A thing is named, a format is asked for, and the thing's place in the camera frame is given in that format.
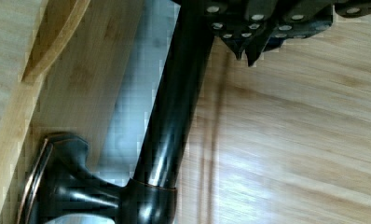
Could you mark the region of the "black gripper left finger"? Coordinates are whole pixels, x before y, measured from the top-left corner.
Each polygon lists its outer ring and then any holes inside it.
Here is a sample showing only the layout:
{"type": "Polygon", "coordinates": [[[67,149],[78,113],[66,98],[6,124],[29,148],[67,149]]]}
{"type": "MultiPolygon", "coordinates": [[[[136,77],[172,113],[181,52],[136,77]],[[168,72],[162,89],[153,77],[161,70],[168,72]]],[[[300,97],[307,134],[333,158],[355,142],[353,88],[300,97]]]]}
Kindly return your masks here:
{"type": "Polygon", "coordinates": [[[240,60],[257,60],[263,52],[279,47],[272,34],[279,0],[172,0],[204,17],[208,27],[240,60]]]}

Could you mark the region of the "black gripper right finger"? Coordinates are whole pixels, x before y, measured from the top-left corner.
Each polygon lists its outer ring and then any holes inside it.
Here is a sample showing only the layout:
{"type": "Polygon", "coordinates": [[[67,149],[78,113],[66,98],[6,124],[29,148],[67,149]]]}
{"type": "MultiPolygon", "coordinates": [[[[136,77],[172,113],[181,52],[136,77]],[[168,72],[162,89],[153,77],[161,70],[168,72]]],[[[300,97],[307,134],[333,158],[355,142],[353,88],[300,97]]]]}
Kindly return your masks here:
{"type": "Polygon", "coordinates": [[[371,0],[247,0],[246,18],[262,31],[246,47],[248,65],[288,38],[308,38],[332,26],[333,14],[359,18],[371,14],[371,0]]]}

